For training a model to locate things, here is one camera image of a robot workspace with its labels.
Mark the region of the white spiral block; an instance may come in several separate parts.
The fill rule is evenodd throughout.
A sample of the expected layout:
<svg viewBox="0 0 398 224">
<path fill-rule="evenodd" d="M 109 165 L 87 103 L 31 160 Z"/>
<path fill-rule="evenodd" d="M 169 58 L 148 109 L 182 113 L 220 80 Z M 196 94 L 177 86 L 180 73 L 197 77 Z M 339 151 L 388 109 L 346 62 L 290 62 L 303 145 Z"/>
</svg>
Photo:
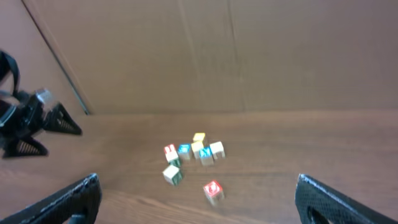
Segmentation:
<svg viewBox="0 0 398 224">
<path fill-rule="evenodd" d="M 183 179 L 182 172 L 179 167 L 174 165 L 169 165 L 163 172 L 162 172 L 165 180 L 170 183 L 171 185 L 178 185 L 180 181 Z"/>
</svg>

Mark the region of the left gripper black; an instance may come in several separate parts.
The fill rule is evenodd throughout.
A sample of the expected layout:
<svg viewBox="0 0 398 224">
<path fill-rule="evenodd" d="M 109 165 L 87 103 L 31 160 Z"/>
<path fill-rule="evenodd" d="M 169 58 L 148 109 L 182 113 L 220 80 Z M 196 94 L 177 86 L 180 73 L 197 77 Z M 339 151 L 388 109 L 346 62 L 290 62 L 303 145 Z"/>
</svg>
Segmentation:
<svg viewBox="0 0 398 224">
<path fill-rule="evenodd" d="M 78 136 L 83 134 L 61 103 L 57 103 L 45 116 L 46 90 L 36 90 L 32 93 L 13 90 L 5 95 L 16 99 L 18 104 L 1 100 L 3 158 L 47 156 L 47 148 L 34 139 L 42 129 Z"/>
</svg>

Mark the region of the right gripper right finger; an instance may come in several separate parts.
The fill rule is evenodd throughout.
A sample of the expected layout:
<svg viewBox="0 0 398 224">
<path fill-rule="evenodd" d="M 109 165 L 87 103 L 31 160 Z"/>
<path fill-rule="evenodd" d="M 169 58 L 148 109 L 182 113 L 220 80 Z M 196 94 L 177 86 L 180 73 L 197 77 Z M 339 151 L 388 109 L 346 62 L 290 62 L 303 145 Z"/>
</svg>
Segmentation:
<svg viewBox="0 0 398 224">
<path fill-rule="evenodd" d="M 391 223 L 393 220 L 313 177 L 300 174 L 295 205 L 302 223 Z"/>
</svg>

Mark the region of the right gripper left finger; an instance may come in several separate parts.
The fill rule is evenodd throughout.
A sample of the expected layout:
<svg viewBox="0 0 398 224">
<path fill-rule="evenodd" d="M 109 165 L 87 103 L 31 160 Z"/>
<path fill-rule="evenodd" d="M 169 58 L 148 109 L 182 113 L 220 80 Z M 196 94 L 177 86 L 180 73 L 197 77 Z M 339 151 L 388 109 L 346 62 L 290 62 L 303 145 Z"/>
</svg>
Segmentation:
<svg viewBox="0 0 398 224">
<path fill-rule="evenodd" d="M 84 223 L 96 221 L 102 199 L 100 180 L 93 173 L 25 209 L 1 224 Z"/>
</svg>

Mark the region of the red circle block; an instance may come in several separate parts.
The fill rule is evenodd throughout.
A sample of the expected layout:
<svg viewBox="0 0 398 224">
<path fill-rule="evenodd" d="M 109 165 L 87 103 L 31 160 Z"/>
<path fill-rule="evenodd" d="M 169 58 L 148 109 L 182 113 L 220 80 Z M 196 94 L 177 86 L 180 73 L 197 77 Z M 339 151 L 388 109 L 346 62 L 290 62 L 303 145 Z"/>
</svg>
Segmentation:
<svg viewBox="0 0 398 224">
<path fill-rule="evenodd" d="M 224 199 L 223 188 L 216 180 L 212 180 L 204 185 L 203 191 L 212 206 L 219 204 L 219 202 Z"/>
</svg>

